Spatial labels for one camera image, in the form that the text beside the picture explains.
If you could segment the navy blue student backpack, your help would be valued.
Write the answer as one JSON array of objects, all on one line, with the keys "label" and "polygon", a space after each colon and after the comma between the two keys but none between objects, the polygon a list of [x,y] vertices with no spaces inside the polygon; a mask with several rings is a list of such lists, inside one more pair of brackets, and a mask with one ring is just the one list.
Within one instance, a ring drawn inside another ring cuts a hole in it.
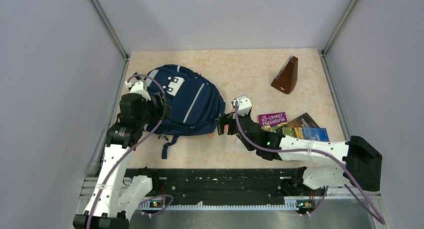
[{"label": "navy blue student backpack", "polygon": [[167,159],[168,148],[180,136],[211,134],[216,118],[225,111],[226,103],[217,87],[200,73],[176,64],[151,70],[145,79],[148,93],[165,92],[170,115],[155,130],[159,136],[172,136],[163,145],[161,157]]}]

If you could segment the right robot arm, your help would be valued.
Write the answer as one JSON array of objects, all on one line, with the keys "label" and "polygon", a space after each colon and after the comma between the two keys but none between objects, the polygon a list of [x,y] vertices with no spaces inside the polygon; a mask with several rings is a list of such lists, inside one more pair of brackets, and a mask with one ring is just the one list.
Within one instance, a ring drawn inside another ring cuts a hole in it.
[{"label": "right robot arm", "polygon": [[363,137],[352,135],[348,141],[328,142],[296,138],[266,131],[250,115],[221,113],[215,119],[219,135],[227,133],[240,139],[243,146],[267,161],[304,161],[292,177],[299,195],[326,186],[350,184],[368,192],[381,189],[382,154]]}]

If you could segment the green blue book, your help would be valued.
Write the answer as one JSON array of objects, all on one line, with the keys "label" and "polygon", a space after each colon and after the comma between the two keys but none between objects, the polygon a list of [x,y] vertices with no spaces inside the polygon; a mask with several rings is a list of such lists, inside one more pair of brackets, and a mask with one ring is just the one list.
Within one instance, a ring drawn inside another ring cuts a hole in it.
[{"label": "green blue book", "polygon": [[315,128],[315,127],[262,127],[264,131],[275,132],[279,134],[284,134],[286,136],[291,136],[298,139],[305,140],[314,140],[320,142],[329,142],[329,136],[325,128]]}]

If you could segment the dark brown book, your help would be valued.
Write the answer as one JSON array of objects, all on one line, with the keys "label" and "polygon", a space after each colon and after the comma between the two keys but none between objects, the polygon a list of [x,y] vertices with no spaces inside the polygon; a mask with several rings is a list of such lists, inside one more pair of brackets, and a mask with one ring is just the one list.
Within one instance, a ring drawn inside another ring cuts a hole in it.
[{"label": "dark brown book", "polygon": [[295,119],[289,121],[284,127],[288,128],[320,128],[316,121],[307,113],[296,117]]}]

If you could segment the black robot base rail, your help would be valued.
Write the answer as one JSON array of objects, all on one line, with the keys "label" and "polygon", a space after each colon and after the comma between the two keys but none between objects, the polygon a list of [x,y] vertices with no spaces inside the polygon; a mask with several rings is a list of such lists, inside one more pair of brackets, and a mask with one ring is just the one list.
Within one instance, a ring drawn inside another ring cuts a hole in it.
[{"label": "black robot base rail", "polygon": [[152,179],[149,197],[171,195],[171,206],[282,206],[287,197],[317,198],[324,188],[312,190],[296,182],[296,168],[253,169],[127,169],[124,176]]}]

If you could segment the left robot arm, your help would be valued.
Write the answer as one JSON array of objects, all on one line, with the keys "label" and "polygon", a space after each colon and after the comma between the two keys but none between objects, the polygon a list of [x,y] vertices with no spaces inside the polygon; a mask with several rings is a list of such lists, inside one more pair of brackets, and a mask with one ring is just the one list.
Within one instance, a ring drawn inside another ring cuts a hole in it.
[{"label": "left robot arm", "polygon": [[139,93],[121,97],[115,123],[106,133],[103,162],[91,198],[83,213],[74,216],[76,229],[128,229],[131,217],[146,196],[160,191],[160,182],[151,176],[136,176],[122,192],[124,177],[135,149],[146,140],[146,125],[157,129],[170,115],[163,93],[150,99]]}]

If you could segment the purple treehouse book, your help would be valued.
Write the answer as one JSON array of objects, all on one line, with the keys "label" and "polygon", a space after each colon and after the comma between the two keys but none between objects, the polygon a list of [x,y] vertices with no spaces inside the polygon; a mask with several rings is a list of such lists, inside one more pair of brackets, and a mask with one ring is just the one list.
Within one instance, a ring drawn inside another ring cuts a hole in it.
[{"label": "purple treehouse book", "polygon": [[257,121],[260,127],[269,132],[274,132],[276,129],[288,123],[287,115],[283,112],[259,114]]}]

